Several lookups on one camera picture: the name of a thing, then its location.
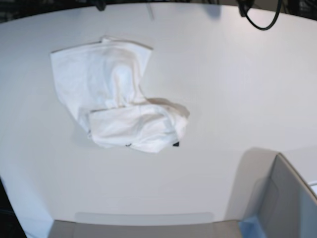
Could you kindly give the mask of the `white t-shirt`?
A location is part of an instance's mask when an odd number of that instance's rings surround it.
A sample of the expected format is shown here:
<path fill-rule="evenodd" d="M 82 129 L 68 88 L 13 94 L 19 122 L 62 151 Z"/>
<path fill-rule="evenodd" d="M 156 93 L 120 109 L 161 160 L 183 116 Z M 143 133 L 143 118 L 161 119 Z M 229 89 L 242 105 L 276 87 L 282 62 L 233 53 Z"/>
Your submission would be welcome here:
<path fill-rule="evenodd" d="M 164 99 L 148 99 L 141 90 L 152 51 L 138 42 L 103 37 L 51 53 L 57 97 L 97 145 L 158 153 L 184 137 L 189 112 Z"/>

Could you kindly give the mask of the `blue cloth in box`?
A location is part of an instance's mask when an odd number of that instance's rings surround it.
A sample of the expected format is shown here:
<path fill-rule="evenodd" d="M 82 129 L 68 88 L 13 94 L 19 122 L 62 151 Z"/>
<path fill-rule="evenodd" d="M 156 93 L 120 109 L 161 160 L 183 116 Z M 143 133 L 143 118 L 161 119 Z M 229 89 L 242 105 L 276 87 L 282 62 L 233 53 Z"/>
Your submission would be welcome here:
<path fill-rule="evenodd" d="M 257 216 L 246 218 L 238 223 L 242 238 L 266 238 Z"/>

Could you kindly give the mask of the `grey open storage box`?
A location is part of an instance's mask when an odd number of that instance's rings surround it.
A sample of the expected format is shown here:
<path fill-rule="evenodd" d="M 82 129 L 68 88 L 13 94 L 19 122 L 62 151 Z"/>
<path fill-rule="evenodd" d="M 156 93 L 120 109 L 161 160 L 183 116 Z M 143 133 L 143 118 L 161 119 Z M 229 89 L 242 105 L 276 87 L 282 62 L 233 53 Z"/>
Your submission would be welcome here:
<path fill-rule="evenodd" d="M 267 238 L 314 238 L 317 195 L 282 154 L 246 152 L 239 165 L 224 221 L 211 213 L 106 215 L 77 213 L 55 220 L 51 238 L 242 238 L 238 223 L 257 216 Z"/>

